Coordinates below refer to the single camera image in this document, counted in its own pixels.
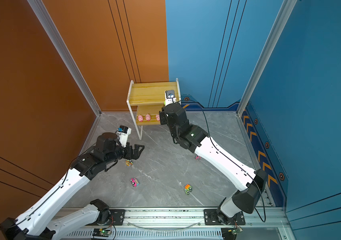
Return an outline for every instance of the orange wall panel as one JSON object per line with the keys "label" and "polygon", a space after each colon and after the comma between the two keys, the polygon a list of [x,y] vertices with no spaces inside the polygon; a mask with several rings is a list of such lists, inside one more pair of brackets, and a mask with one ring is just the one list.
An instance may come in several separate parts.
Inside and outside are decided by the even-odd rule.
{"label": "orange wall panel", "polygon": [[165,0],[125,1],[125,6],[141,82],[169,81]]}
{"label": "orange wall panel", "polygon": [[43,0],[102,111],[127,111],[130,81],[168,81],[164,0]]}
{"label": "orange wall panel", "polygon": [[24,170],[1,158],[0,168],[26,180],[0,170],[0,222],[65,174],[94,119],[28,2],[0,0],[0,156]]}

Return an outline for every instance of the black mounting plate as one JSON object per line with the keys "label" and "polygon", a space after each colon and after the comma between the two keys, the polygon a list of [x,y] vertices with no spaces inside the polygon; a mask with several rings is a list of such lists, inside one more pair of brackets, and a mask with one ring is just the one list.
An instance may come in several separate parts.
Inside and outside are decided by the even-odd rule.
{"label": "black mounting plate", "polygon": [[[204,209],[205,225],[223,225],[217,217],[216,209]],[[228,225],[245,225],[244,213],[241,211],[234,216],[234,220]]]}
{"label": "black mounting plate", "polygon": [[[110,214],[113,216],[113,225],[122,226],[125,217],[125,209],[110,209]],[[112,223],[111,219],[108,219],[107,222],[94,222],[88,225],[99,225],[101,227],[108,227]]]}

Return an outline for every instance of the pink toy car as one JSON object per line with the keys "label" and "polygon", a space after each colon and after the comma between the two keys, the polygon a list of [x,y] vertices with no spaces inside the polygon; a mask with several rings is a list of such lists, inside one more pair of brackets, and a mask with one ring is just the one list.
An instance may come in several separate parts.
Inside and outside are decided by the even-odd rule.
{"label": "pink toy car", "polygon": [[137,181],[137,179],[135,178],[131,178],[130,182],[132,183],[133,187],[137,187],[139,185],[139,181]]}

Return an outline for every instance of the yellow chevron stripe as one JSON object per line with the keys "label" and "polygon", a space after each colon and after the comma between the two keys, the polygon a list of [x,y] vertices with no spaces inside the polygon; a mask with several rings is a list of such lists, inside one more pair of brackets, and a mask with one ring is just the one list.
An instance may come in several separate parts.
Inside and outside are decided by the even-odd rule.
{"label": "yellow chevron stripe", "polygon": [[265,162],[263,162],[263,170],[264,170],[264,171],[265,171],[265,167],[267,167],[267,168],[269,168],[270,170],[272,170],[268,164],[266,164]]}
{"label": "yellow chevron stripe", "polygon": [[245,118],[249,118],[248,116],[244,116],[244,125],[245,125]]}
{"label": "yellow chevron stripe", "polygon": [[253,125],[252,125],[252,124],[250,124],[250,123],[247,123],[247,124],[246,124],[246,132],[249,132],[249,126],[250,126],[250,127],[253,127]]}
{"label": "yellow chevron stripe", "polygon": [[250,141],[252,141],[252,135],[257,136],[255,132],[250,131]]}
{"label": "yellow chevron stripe", "polygon": [[268,175],[268,186],[269,186],[269,187],[270,187],[270,180],[272,180],[272,181],[274,181],[276,184],[278,184],[278,183],[277,183],[277,180],[275,180],[274,177]]}
{"label": "yellow chevron stripe", "polygon": [[260,155],[266,157],[263,152],[258,151],[258,162],[260,162]]}

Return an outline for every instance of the shelf board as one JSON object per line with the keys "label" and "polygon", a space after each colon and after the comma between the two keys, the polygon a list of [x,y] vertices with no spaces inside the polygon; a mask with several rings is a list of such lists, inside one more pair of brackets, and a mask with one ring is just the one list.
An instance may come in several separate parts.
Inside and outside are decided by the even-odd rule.
{"label": "shelf board", "polygon": [[[162,106],[164,103],[161,104],[153,104],[153,105],[139,105],[137,106],[137,114],[136,114],[136,124],[137,126],[143,125],[159,125],[160,122],[156,120],[156,115],[159,111],[161,111]],[[145,115],[150,115],[150,121],[145,119]],[[138,115],[142,115],[144,117],[144,121],[140,122],[137,118]]]}
{"label": "shelf board", "polygon": [[177,82],[132,84],[129,104],[131,106],[163,104],[165,100],[165,91],[167,90],[174,90],[175,95],[177,96],[176,98],[178,99]]}

